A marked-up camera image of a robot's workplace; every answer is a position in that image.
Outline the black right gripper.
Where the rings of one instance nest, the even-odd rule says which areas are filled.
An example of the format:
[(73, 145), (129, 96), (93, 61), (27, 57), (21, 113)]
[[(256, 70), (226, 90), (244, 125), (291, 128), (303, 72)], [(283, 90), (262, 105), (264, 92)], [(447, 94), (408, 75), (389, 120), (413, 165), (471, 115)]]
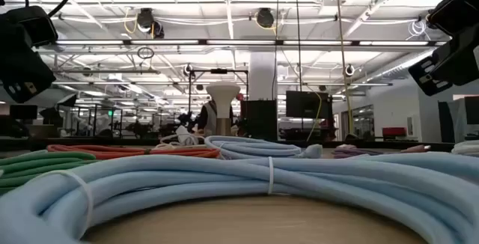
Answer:
[(479, 79), (479, 23), (467, 28), (408, 68), (427, 95)]

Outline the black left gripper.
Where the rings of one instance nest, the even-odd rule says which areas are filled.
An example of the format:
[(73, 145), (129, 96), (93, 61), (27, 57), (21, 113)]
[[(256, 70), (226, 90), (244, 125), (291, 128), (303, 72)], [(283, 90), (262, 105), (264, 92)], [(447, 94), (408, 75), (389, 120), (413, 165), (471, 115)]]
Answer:
[(16, 103), (29, 101), (56, 80), (31, 44), (21, 24), (0, 21), (0, 83)]

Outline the small black monitor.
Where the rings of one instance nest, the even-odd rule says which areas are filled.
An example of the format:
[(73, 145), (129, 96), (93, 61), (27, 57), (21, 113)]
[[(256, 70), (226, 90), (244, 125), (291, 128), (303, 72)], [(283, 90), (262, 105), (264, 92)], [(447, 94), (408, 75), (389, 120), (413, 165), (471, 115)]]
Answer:
[(37, 118), (36, 105), (10, 105), (9, 115), (16, 120), (35, 120)]

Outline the red box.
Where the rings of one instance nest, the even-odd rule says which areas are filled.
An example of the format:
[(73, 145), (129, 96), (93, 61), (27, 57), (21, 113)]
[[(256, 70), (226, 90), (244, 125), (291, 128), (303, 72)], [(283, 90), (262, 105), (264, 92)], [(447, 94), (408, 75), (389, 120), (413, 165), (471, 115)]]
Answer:
[(407, 136), (407, 130), (404, 127), (383, 127), (383, 138), (402, 138)]

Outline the large black monitor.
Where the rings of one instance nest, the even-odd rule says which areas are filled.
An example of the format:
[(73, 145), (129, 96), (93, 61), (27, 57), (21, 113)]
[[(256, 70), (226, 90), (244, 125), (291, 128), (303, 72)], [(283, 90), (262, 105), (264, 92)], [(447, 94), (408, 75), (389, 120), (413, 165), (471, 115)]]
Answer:
[(286, 92), (286, 116), (292, 118), (329, 119), (332, 117), (332, 96), (311, 91)]

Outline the white power adapter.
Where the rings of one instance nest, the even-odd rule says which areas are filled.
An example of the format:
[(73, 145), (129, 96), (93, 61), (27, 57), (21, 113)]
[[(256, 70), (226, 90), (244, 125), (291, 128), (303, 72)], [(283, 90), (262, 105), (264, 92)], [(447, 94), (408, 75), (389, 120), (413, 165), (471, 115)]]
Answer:
[(177, 140), (181, 145), (197, 145), (198, 138), (188, 132), (187, 128), (184, 126), (179, 126), (176, 131)]

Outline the person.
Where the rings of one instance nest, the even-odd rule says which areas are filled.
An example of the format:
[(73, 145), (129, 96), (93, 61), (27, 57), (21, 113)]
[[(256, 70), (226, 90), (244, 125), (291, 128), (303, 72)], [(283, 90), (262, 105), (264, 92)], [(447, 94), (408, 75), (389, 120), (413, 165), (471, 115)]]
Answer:
[(196, 119), (198, 132), (206, 136), (216, 134), (217, 108), (214, 100), (203, 104), (201, 112)]

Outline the white dome table lamp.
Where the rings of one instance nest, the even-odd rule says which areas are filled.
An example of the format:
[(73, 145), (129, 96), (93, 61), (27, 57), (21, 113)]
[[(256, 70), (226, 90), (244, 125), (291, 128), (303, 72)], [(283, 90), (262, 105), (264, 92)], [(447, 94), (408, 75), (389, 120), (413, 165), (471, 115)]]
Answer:
[(231, 135), (231, 102), (240, 93), (240, 86), (233, 82), (214, 82), (206, 86), (206, 91), (217, 108), (215, 135)]

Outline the black aluminium table frame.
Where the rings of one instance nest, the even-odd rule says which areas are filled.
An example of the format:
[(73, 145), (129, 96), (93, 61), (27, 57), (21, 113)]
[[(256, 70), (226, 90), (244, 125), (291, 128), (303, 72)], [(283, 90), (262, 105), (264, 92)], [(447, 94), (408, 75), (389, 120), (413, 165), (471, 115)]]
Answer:
[[(310, 144), (321, 144), (324, 148), (334, 148), (342, 141), (273, 141), (279, 144), (292, 144), (297, 147), (307, 147)], [(0, 138), (0, 151), (10, 150), (40, 150), (51, 144), (62, 145), (117, 145), (117, 146), (156, 146), (159, 139), (136, 139), (136, 138), (97, 138), (97, 137), (73, 137), (73, 138)], [(352, 143), (358, 148), (365, 149), (392, 149), (402, 150), (416, 145), (429, 145), (432, 151), (449, 152), (454, 148), (454, 143), (420, 143), (413, 141), (355, 141)]]

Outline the black stand frame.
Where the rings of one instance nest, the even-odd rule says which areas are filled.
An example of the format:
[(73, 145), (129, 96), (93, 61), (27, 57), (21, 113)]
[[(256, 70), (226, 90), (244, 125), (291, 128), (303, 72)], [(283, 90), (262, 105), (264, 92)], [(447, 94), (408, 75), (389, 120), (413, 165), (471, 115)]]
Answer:
[[(195, 79), (200, 79), (205, 73), (211, 73), (211, 74), (228, 74), (232, 73), (237, 78), (246, 86), (246, 95), (249, 95), (249, 71), (247, 70), (235, 70), (235, 69), (226, 69), (226, 68), (212, 68), (212, 69), (203, 69), (203, 70), (195, 70), (195, 69), (190, 69), (189, 75), (188, 75), (188, 112), (192, 111), (192, 74), (193, 73), (199, 73), (198, 76), (195, 77)], [(241, 78), (239, 76), (239, 73), (244, 73), (245, 74), (245, 79)]]

